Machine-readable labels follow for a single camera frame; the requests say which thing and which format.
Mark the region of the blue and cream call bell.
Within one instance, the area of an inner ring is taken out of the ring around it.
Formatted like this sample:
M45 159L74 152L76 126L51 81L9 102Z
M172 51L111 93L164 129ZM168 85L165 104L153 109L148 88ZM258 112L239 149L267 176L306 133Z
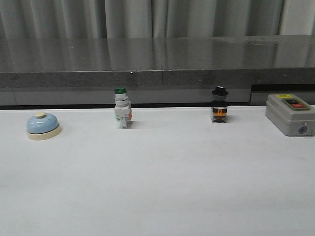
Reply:
M38 112L27 121L27 137L41 141L57 136L62 128L57 117L46 112Z

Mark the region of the grey granite counter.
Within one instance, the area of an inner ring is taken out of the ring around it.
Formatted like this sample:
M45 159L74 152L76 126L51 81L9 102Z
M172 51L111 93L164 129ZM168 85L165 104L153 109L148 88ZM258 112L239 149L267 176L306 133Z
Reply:
M306 35L0 42L1 107L109 107L124 87L134 106L232 105L272 93L315 102L315 38Z

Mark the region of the grey curtain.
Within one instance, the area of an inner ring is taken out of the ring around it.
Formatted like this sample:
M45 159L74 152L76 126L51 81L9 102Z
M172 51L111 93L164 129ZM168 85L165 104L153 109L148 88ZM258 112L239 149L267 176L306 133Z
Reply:
M3 0L2 39L313 35L312 0Z

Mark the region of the green push button switch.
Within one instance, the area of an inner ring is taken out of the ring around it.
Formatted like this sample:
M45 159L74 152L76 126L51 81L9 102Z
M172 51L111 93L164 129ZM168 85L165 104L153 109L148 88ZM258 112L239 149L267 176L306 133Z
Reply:
M129 101L126 88L117 88L114 90L115 100L115 118L123 129L127 128L128 122L132 119L131 102Z

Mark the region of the black selector knob switch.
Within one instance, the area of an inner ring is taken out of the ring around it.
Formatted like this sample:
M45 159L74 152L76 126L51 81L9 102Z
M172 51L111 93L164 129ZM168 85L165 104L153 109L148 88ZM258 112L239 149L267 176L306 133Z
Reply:
M226 122L228 91L225 87L216 86L212 91L211 121Z

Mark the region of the grey power switch box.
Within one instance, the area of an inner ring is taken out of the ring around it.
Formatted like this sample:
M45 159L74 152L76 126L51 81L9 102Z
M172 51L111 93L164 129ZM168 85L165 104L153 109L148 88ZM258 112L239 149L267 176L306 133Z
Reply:
M294 94L270 94L266 117L286 136L314 136L315 109Z

